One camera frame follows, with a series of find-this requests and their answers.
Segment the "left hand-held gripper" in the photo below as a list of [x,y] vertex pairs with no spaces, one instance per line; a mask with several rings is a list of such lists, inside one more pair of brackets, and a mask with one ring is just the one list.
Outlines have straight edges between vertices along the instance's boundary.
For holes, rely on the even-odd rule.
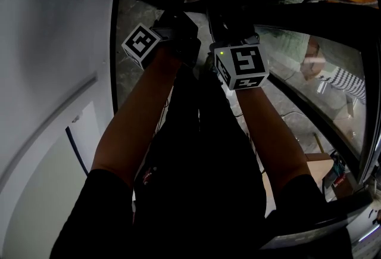
[[139,23],[122,43],[127,56],[141,69],[146,69],[154,58],[159,44],[171,44],[174,54],[185,65],[196,64],[201,41],[198,26],[184,13],[185,0],[171,0],[170,10],[163,12],[152,27]]

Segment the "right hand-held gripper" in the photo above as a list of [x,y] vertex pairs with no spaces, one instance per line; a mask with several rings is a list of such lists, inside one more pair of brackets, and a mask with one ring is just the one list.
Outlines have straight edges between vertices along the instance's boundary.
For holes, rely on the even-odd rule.
[[207,7],[213,42],[214,65],[227,88],[237,91],[258,88],[269,76],[267,53],[260,45],[252,20],[246,15],[222,15]]

